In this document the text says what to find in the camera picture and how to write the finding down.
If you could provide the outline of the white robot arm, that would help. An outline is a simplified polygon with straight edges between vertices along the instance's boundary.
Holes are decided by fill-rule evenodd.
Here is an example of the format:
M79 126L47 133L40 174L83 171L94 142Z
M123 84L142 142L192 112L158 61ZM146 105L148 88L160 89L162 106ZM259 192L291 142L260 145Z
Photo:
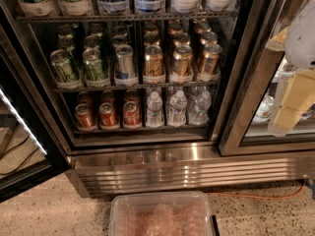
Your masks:
M309 2L291 22L284 42L286 60L297 68L279 81L268 132L284 137L315 102L315 0Z

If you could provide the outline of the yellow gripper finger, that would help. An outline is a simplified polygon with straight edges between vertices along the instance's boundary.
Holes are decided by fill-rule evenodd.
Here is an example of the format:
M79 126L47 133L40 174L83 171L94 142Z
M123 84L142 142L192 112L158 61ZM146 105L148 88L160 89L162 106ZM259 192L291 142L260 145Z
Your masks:
M266 47L273 51L284 51L284 43L288 33L289 27L282 29L279 33L269 39Z
M315 102L315 71L305 69L279 82L268 133L284 137Z

